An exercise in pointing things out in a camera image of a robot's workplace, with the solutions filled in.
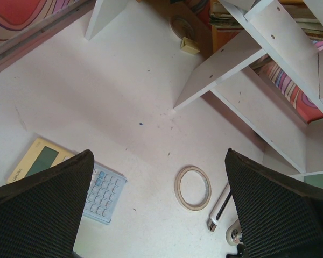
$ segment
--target calculator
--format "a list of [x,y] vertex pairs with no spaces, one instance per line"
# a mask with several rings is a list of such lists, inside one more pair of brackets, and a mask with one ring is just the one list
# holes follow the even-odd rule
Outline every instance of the calculator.
[[126,182],[125,177],[95,163],[82,214],[85,217],[109,225]]

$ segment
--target masking tape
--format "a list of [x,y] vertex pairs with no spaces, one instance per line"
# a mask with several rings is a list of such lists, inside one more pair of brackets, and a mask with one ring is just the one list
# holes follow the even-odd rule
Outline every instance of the masking tape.
[[[198,173],[202,179],[203,179],[203,182],[205,183],[205,186],[206,186],[206,194],[205,194],[205,197],[204,199],[202,200],[202,202],[198,205],[192,205],[192,204],[189,204],[187,203],[183,196],[182,196],[182,193],[181,193],[181,181],[182,181],[182,178],[184,177],[184,175],[189,172],[189,171],[194,171],[196,173]],[[204,207],[207,206],[209,200],[210,200],[210,196],[212,195],[212,187],[210,186],[210,182],[209,182],[209,178],[208,176],[205,174],[205,172],[203,172],[201,169],[199,169],[198,167],[194,167],[194,166],[191,166],[191,167],[186,167],[184,169],[182,169],[177,177],[176,177],[176,180],[175,180],[175,183],[174,183],[174,192],[176,194],[176,198],[177,200],[179,201],[179,203],[186,209],[188,210],[191,210],[191,211],[200,211],[202,210]]]

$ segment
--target calculator display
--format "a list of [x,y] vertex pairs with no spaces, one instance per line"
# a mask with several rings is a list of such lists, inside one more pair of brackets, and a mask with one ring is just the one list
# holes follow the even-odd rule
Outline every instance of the calculator display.
[[31,166],[25,177],[34,175],[38,172],[50,168],[58,154],[59,153],[57,151],[44,146],[43,150],[38,155],[37,159]]

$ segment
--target bookshelf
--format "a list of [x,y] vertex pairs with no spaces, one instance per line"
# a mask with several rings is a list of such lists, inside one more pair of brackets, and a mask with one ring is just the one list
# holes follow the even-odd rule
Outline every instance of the bookshelf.
[[[323,0],[304,2],[323,24]],[[269,54],[323,113],[323,51],[277,0],[255,1],[248,11],[232,0],[220,3],[245,30],[192,72],[175,109],[211,91],[268,143],[265,166],[289,175],[323,173],[323,120],[303,122],[269,79],[248,67]]]

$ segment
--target calculator button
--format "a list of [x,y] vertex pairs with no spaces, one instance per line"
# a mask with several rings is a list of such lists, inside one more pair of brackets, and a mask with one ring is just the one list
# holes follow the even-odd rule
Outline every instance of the calculator button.
[[98,197],[98,196],[97,196],[97,197],[95,198],[95,204],[99,204],[99,203],[101,202],[101,199],[102,199],[101,197]]
[[90,209],[90,207],[91,207],[91,203],[86,202],[84,209],[85,209],[85,210],[89,210],[89,209]]
[[113,202],[115,200],[115,195],[110,195],[109,200]]
[[102,199],[100,205],[104,207],[106,204],[107,204],[107,200]]
[[96,195],[98,193],[99,187],[93,187],[92,192]]
[[98,191],[98,195],[99,195],[99,196],[103,196],[103,195],[104,195],[104,190],[103,190],[103,189],[99,189],[99,191]]
[[104,194],[104,198],[105,199],[109,199],[110,198],[110,192],[106,191],[105,194]]
[[103,213],[103,211],[104,211],[104,208],[98,207],[97,214],[101,215]]
[[90,202],[93,202],[94,199],[95,199],[95,195],[93,195],[92,193],[90,193],[90,195],[88,196],[88,200]]
[[109,215],[109,210],[104,210],[103,211],[103,217],[107,217]]
[[98,176],[98,177],[99,177],[100,179],[103,179],[103,178],[104,178],[104,176],[105,176],[104,172],[103,172],[103,171],[101,171],[101,172],[99,173],[99,176]]
[[114,188],[114,185],[113,184],[109,184],[108,187],[107,187],[107,190],[108,191],[112,191]]
[[101,183],[102,183],[102,180],[97,178],[95,185],[97,185],[99,187],[101,185]]
[[106,189],[108,187],[108,182],[103,182],[102,183],[102,188]]
[[96,212],[96,210],[97,210],[97,206],[93,204],[92,207],[91,207],[91,209],[90,209],[90,211]]

